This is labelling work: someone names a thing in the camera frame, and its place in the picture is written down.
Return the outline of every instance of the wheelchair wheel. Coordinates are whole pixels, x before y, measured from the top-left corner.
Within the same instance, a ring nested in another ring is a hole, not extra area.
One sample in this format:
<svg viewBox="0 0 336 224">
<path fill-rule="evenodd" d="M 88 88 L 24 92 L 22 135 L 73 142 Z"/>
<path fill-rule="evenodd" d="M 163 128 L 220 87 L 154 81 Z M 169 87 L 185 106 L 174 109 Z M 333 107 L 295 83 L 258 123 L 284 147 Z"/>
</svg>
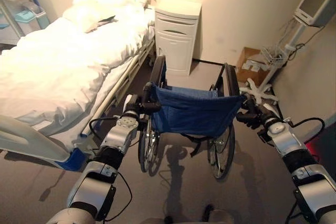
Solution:
<svg viewBox="0 0 336 224">
<path fill-rule="evenodd" d="M 148 171 L 149 167 L 155 160 L 159 144 L 159 134 L 152 129 L 151 117 L 146 115 L 148 119 L 147 127 L 141 132 L 139 139 L 139 162 L 141 171 Z"/>
<path fill-rule="evenodd" d="M 218 138 L 208 141 L 208 161 L 215 178 L 224 178 L 233 161 L 235 152 L 235 130 L 230 125 Z"/>
</svg>

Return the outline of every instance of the bedside cabinet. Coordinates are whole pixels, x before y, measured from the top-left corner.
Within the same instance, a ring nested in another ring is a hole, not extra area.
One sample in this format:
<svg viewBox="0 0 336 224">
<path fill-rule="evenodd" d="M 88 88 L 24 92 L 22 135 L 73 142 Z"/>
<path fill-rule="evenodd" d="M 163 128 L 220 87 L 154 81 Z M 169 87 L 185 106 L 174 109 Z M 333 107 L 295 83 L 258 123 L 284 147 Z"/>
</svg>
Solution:
<svg viewBox="0 0 336 224">
<path fill-rule="evenodd" d="M 162 0 L 155 7 L 155 43 L 158 56 L 166 56 L 167 73 L 190 74 L 201 4 Z"/>
</svg>

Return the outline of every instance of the cardboard box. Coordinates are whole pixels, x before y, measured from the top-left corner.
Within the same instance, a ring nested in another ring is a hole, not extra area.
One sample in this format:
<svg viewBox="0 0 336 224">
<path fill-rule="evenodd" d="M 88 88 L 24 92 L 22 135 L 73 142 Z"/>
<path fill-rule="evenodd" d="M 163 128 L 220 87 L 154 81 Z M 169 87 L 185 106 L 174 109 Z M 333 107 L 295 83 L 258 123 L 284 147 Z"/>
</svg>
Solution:
<svg viewBox="0 0 336 224">
<path fill-rule="evenodd" d="M 237 80 L 246 82 L 251 78 L 259 86 L 269 73 L 262 58 L 260 50 L 244 47 L 237 63 Z"/>
</svg>

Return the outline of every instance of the wheelchair armrest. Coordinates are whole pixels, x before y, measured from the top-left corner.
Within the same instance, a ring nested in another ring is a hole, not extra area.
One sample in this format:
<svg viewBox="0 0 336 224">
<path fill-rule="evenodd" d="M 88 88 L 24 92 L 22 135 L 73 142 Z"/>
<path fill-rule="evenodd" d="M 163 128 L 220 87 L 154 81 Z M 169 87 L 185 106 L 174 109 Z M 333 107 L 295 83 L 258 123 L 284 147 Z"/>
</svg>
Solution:
<svg viewBox="0 0 336 224">
<path fill-rule="evenodd" d="M 166 57 L 158 56 L 155 60 L 153 71 L 150 77 L 150 82 L 153 82 L 156 86 L 160 87 L 161 83 L 165 83 L 166 72 Z"/>
<path fill-rule="evenodd" d="M 230 96 L 240 95 L 235 68 L 227 63 L 224 64 L 224 67 L 225 67 L 226 79 L 227 79 L 227 84 L 228 84 L 228 89 L 229 89 L 229 95 Z"/>
</svg>

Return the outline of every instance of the gray carpet floor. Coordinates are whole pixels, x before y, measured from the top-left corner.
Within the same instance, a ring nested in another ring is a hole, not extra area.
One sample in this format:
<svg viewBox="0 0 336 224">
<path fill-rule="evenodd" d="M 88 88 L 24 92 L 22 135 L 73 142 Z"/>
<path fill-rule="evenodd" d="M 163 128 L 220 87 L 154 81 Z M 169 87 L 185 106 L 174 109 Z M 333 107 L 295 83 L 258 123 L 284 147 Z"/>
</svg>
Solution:
<svg viewBox="0 0 336 224">
<path fill-rule="evenodd" d="M 168 84 L 206 90 L 216 80 L 219 68 L 194 62 L 189 77 L 168 76 Z M 150 71 L 143 65 L 129 93 L 141 93 Z M 228 211 L 236 224 L 284 223 L 295 201 L 290 174 L 277 151 L 258 138 L 257 130 L 236 121 L 234 127 L 236 151 L 224 180 L 211 175 L 206 146 L 191 158 L 194 144 L 178 134 L 162 135 L 157 169 L 150 173 L 140 170 L 138 146 L 130 148 L 120 172 L 132 189 L 133 201 L 111 223 L 159 224 L 166 215 L 176 222 L 200 221 L 208 204 Z M 2 151 L 0 176 L 0 223 L 35 224 L 45 223 L 65 207 L 80 173 L 32 163 Z M 109 217 L 117 214 L 130 197 L 120 177 L 115 186 L 117 193 Z M 304 220 L 299 217 L 291 223 Z"/>
</svg>

